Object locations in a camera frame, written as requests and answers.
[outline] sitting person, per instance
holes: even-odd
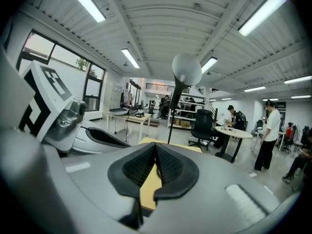
[[[293,132],[292,127],[293,127],[293,124],[292,124],[291,122],[288,122],[288,126],[287,126],[287,128],[286,128],[286,130],[285,130],[285,138],[286,138],[286,139],[291,138],[292,132]],[[279,147],[280,144],[281,144],[281,142],[282,142],[282,136],[280,136],[280,137],[278,138],[276,146]]]
[[[308,140],[310,143],[312,143],[312,128],[309,130]],[[289,169],[288,173],[282,177],[282,180],[286,183],[289,183],[293,179],[295,171],[298,168],[303,169],[305,164],[310,160],[312,160],[312,146],[309,150],[302,149],[302,152],[299,152],[299,156],[294,159],[291,168]]]
[[[217,126],[234,126],[235,123],[232,122],[232,113],[234,112],[234,107],[232,105],[229,105],[227,112],[223,115],[222,118],[220,118],[217,123]],[[225,134],[218,132],[218,139],[216,140],[215,144],[213,145],[214,148],[219,149],[221,146],[223,146],[223,142],[225,139]]]

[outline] desk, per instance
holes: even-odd
[[[157,139],[152,138],[144,138],[139,144],[142,143],[150,143],[150,142],[158,142],[158,143],[165,143],[166,141],[161,141]],[[186,149],[190,149],[195,152],[201,153],[201,149],[198,147],[191,147],[191,146],[183,146],[183,145],[177,145],[177,144],[171,144],[179,147],[183,147]],[[147,179],[145,180],[144,184],[142,185],[140,189],[140,201],[142,207],[146,208],[147,210],[153,211],[156,209],[156,204],[154,201],[154,191],[161,187],[161,180],[157,176],[156,173],[156,165],[152,168],[150,174],[148,175]]]
[[[215,129],[218,132],[221,132],[221,133],[226,135],[226,137],[224,139],[223,146],[221,148],[221,152],[216,153],[215,156],[220,157],[222,159],[225,159],[225,160],[227,160],[230,163],[234,163],[235,157],[236,157],[236,155],[238,153],[238,150],[240,148],[240,144],[242,143],[242,140],[244,138],[252,138],[253,136],[251,134],[245,132],[245,131],[242,131],[242,130],[239,130],[239,129],[235,129],[235,128],[228,128],[228,127],[226,127],[225,130],[224,130],[222,126],[217,126],[217,127],[215,127]],[[235,150],[235,153],[234,153],[233,156],[225,153],[225,150],[226,150],[226,147],[228,145],[230,136],[239,138],[238,145],[236,147],[236,150]]]
[[[265,133],[265,131],[263,131],[263,130],[258,130],[257,137],[255,138],[255,143],[254,143],[252,152],[254,152],[255,146],[257,145],[259,135],[264,135],[264,133]],[[281,150],[281,147],[282,147],[282,145],[283,145],[285,133],[284,133],[284,132],[278,132],[278,134],[283,136],[283,137],[282,137],[281,144],[279,145],[279,149],[278,149],[278,150],[280,151],[280,150]]]
[[[107,117],[106,128],[107,128],[107,130],[109,130],[109,117],[117,117],[117,118],[123,119],[124,120],[123,130],[125,130],[125,126],[126,126],[126,121],[127,120],[138,122],[138,123],[140,123],[140,132],[139,132],[139,135],[138,135],[138,142],[139,142],[142,139],[143,124],[147,120],[148,120],[148,123],[147,123],[146,135],[148,135],[148,131],[149,131],[149,128],[150,128],[150,122],[151,122],[151,116],[152,116],[151,114],[145,114],[145,113],[144,113],[144,116],[142,118],[138,118],[138,117],[135,117],[135,116],[129,116],[129,115],[116,116],[116,115],[112,115],[111,113],[107,112],[106,113],[106,117]]]

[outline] black pole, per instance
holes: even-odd
[[[172,128],[173,128],[173,125],[174,125],[174,119],[175,119],[175,113],[176,113],[176,103],[174,104],[173,113],[174,114],[172,115],[171,127],[170,127],[169,138],[168,138],[168,144],[170,144],[171,132],[172,132]]]

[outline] round table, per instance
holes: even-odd
[[[215,156],[220,157],[222,159],[225,159],[225,160],[227,160],[230,163],[234,163],[235,157],[236,157],[236,155],[238,153],[238,150],[239,150],[240,144],[242,143],[242,140],[244,138],[252,138],[253,136],[251,134],[245,132],[245,131],[242,131],[242,130],[239,130],[239,129],[235,129],[235,128],[226,127],[225,130],[224,130],[222,126],[218,126],[218,127],[215,127],[215,129],[218,132],[223,133],[223,134],[226,135],[226,137],[224,139],[223,146],[221,148],[221,152],[216,153]],[[230,136],[239,138],[238,145],[236,147],[236,150],[235,150],[235,153],[234,153],[233,156],[225,153],[226,147],[228,146],[228,142],[229,142]]]

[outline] metal shelving unit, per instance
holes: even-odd
[[[194,99],[202,99],[203,102],[205,102],[205,97],[203,96],[195,96],[195,95],[190,95],[190,94],[182,94],[181,97],[192,97]],[[196,106],[200,106],[202,108],[205,107],[205,104],[199,104],[199,103],[193,103],[193,102],[187,102],[187,101],[182,101],[180,100],[179,103],[183,103],[183,104],[190,104],[190,105],[196,105]],[[171,109],[169,110],[169,113],[168,113],[168,121],[167,121],[167,127],[169,128],[171,126],[171,122],[170,122],[170,119],[172,118],[172,115],[171,115]],[[176,109],[175,110],[175,113],[176,112],[186,112],[186,113],[192,113],[193,116],[195,114],[195,111],[190,111],[190,110],[183,110],[183,109]],[[176,119],[182,119],[182,120],[189,120],[189,121],[196,121],[195,118],[187,118],[187,117],[182,117],[182,116],[178,116],[178,115],[175,115],[175,118]],[[173,127],[176,127],[176,128],[182,128],[182,129],[191,129],[191,126],[190,127],[181,127],[180,125],[175,125],[173,124]]]

